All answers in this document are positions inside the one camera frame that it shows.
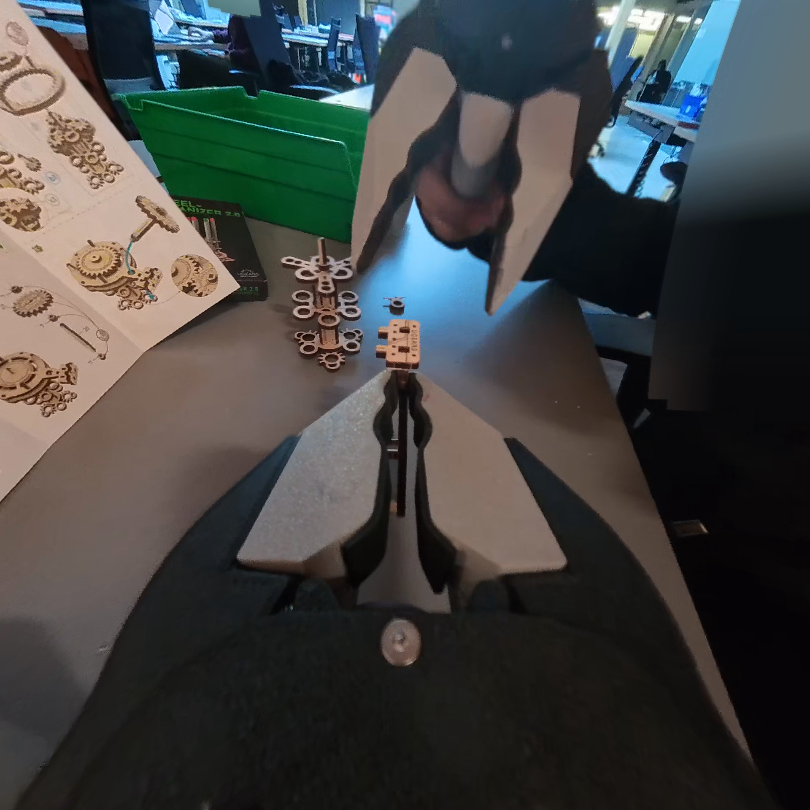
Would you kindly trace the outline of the green plastic bin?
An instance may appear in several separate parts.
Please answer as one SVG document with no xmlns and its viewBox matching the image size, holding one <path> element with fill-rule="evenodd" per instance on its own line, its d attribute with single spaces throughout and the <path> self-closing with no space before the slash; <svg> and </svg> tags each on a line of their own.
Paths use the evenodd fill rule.
<svg viewBox="0 0 810 810">
<path fill-rule="evenodd" d="M 170 195 L 351 242 L 368 111 L 240 86 L 126 94 Z"/>
</svg>

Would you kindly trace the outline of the black background office chair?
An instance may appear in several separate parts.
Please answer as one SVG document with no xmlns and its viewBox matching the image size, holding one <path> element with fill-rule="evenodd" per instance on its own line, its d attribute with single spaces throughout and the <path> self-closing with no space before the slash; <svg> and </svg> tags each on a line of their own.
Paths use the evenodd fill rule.
<svg viewBox="0 0 810 810">
<path fill-rule="evenodd" d="M 352 42 L 353 73 L 362 76 L 365 84 L 373 85 L 378 70 L 380 28 L 374 17 L 356 15 L 356 30 Z"/>
</svg>

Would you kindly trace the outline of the long background desk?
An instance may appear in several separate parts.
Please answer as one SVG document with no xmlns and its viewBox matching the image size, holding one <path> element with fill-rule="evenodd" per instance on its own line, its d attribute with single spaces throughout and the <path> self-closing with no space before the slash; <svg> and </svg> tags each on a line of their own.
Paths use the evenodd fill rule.
<svg viewBox="0 0 810 810">
<path fill-rule="evenodd" d="M 329 35 L 321 35 L 320 33 L 304 32 L 301 30 L 292 30 L 287 28 L 281 29 L 281 35 L 286 43 L 298 44 L 302 46 L 314 46 L 316 48 L 325 48 L 329 39 Z M 354 35 L 343 31 L 339 32 L 338 42 L 341 45 L 351 46 L 354 41 Z"/>
</svg>

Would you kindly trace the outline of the white background table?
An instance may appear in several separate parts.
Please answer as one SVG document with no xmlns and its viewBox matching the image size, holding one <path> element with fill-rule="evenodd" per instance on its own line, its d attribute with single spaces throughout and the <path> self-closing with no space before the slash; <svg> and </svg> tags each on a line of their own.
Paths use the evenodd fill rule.
<svg viewBox="0 0 810 810">
<path fill-rule="evenodd" d="M 673 134 L 676 137 L 685 139 L 691 143 L 696 142 L 699 123 L 680 115 L 676 107 L 664 105 L 652 105 L 638 102 L 637 100 L 627 100 L 624 106 L 632 113 L 650 118 L 666 127 L 673 127 Z"/>
</svg>

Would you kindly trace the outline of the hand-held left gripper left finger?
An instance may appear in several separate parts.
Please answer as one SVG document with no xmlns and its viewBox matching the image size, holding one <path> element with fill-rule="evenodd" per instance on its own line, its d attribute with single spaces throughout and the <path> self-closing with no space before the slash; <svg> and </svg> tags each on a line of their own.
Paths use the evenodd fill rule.
<svg viewBox="0 0 810 810">
<path fill-rule="evenodd" d="M 394 383 L 378 374 L 310 424 L 238 552 L 252 570 L 358 586 L 386 552 Z"/>
</svg>

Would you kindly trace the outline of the black product box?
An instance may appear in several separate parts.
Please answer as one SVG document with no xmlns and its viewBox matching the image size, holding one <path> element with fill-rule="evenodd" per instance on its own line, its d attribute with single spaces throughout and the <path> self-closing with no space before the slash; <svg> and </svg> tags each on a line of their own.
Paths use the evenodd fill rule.
<svg viewBox="0 0 810 810">
<path fill-rule="evenodd" d="M 268 299 L 265 270 L 251 237 L 246 216 L 238 203 L 200 197 L 173 196 L 210 251 L 228 270 L 239 288 L 228 300 L 262 302 Z M 185 255 L 173 265 L 172 278 L 178 289 L 201 296 L 214 289 L 215 279 L 201 258 Z"/>
</svg>

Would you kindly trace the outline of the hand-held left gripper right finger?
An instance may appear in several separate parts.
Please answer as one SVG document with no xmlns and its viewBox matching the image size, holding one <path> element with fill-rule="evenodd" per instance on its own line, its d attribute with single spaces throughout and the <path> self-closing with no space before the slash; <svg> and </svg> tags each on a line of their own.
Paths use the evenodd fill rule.
<svg viewBox="0 0 810 810">
<path fill-rule="evenodd" d="M 566 556 L 501 433 L 420 375 L 410 415 L 417 547 L 432 591 L 562 571 Z"/>
</svg>

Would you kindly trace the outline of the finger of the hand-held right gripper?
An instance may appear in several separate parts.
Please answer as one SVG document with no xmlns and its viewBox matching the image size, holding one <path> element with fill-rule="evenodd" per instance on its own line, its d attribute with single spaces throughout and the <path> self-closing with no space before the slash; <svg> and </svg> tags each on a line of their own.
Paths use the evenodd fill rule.
<svg viewBox="0 0 810 810">
<path fill-rule="evenodd" d="M 572 187 L 572 154 L 581 99 L 557 89 L 526 100 L 515 136 L 519 177 L 511 220 L 490 262 L 485 310 L 493 315 L 516 288 Z"/>
<path fill-rule="evenodd" d="M 443 57 L 414 48 L 370 116 L 351 224 L 351 262 L 371 267 L 410 201 L 418 147 L 439 123 L 457 82 Z"/>
</svg>

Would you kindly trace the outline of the wooden flower-wheel shaft assembly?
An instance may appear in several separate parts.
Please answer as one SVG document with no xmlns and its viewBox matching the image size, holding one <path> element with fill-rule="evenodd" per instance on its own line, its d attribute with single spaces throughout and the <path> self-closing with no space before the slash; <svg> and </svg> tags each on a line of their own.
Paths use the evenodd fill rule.
<svg viewBox="0 0 810 810">
<path fill-rule="evenodd" d="M 359 296 L 348 284 L 355 276 L 350 258 L 334 258 L 327 240 L 318 238 L 309 258 L 286 256 L 299 288 L 291 295 L 292 318 L 300 325 L 292 335 L 300 356 L 311 358 L 327 373 L 335 374 L 362 349 Z"/>
</svg>

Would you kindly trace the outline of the small wooden connector plate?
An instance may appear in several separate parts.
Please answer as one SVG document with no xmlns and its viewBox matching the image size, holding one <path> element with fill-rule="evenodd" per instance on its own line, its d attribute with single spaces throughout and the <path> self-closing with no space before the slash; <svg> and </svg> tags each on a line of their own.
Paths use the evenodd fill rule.
<svg viewBox="0 0 810 810">
<path fill-rule="evenodd" d="M 417 320 L 392 319 L 378 329 L 375 357 L 390 370 L 414 372 L 420 367 L 420 330 Z"/>
</svg>

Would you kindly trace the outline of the person's right hand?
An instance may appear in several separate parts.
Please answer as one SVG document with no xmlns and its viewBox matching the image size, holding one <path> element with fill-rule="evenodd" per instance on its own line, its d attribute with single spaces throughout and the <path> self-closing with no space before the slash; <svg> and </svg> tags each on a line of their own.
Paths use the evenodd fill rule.
<svg viewBox="0 0 810 810">
<path fill-rule="evenodd" d="M 451 185 L 450 170 L 436 160 L 419 173 L 414 196 L 425 226 L 450 246 L 497 230 L 507 197 L 492 183 L 481 197 L 462 197 Z"/>
</svg>

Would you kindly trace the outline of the person's right forearm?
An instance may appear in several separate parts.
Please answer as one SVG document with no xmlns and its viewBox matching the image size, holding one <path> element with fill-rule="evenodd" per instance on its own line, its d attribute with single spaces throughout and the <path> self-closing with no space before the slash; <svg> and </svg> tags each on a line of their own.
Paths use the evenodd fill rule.
<svg viewBox="0 0 810 810">
<path fill-rule="evenodd" d="M 587 162 L 521 278 L 630 317 L 655 318 L 680 209 L 613 189 Z"/>
</svg>

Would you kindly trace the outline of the printed assembly instruction sheet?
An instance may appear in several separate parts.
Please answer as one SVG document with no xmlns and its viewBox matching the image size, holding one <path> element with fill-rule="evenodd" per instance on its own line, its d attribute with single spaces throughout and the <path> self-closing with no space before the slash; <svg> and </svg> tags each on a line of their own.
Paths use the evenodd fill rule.
<svg viewBox="0 0 810 810">
<path fill-rule="evenodd" d="M 239 286 L 17 2 L 1 3 L 1 496 Z"/>
</svg>

